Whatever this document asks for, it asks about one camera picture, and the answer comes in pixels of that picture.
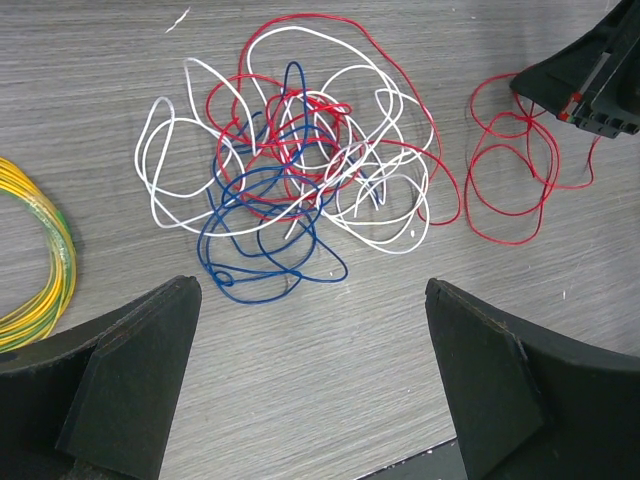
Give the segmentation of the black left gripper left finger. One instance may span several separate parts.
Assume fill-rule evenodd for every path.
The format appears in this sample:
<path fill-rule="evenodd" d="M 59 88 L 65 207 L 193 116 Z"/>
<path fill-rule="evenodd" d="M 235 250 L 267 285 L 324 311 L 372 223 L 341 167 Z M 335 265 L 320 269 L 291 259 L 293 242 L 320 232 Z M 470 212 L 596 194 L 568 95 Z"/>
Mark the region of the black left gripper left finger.
<path fill-rule="evenodd" d="M 130 303 L 1 356 L 1 476 L 82 464 L 156 479 L 202 301 L 177 276 Z"/>

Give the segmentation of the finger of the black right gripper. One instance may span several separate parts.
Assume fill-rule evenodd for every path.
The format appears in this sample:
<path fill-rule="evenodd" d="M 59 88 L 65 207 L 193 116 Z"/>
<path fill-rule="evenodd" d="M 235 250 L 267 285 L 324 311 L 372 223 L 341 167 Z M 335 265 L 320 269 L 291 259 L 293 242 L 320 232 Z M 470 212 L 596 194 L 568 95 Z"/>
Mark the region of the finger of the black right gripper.
<path fill-rule="evenodd" d="M 621 1 L 601 21 L 611 19 L 613 22 L 618 22 L 631 14 L 639 16 L 639 3 Z M 541 106 L 557 119 L 559 119 L 558 113 L 568 99 L 571 82 L 571 68 L 567 64 L 569 58 L 566 53 L 567 47 L 518 73 L 510 82 L 513 92 Z"/>

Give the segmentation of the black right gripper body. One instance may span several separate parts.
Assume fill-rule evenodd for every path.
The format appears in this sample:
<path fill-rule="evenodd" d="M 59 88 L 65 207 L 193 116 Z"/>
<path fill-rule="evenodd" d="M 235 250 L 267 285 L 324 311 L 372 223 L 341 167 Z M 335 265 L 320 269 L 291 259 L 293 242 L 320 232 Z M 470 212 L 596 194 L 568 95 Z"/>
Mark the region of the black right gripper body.
<path fill-rule="evenodd" d="M 639 16 L 603 20 L 566 49 L 569 96 L 558 118 L 607 138 L 639 132 Z"/>

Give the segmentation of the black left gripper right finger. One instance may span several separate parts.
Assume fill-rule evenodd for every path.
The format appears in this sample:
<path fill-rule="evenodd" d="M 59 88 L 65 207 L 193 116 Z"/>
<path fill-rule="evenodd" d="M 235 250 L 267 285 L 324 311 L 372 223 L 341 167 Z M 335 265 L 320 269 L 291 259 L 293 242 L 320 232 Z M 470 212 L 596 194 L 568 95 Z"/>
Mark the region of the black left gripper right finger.
<path fill-rule="evenodd" d="M 638 478 L 638 357 L 435 278 L 425 307 L 468 478 Z"/>

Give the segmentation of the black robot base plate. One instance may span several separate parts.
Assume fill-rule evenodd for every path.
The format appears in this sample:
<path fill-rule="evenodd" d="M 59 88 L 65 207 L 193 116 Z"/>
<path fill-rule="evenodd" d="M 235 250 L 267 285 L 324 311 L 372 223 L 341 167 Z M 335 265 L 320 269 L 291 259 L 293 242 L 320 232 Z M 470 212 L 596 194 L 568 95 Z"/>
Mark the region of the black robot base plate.
<path fill-rule="evenodd" d="M 458 439 L 453 438 L 359 480 L 466 480 Z"/>

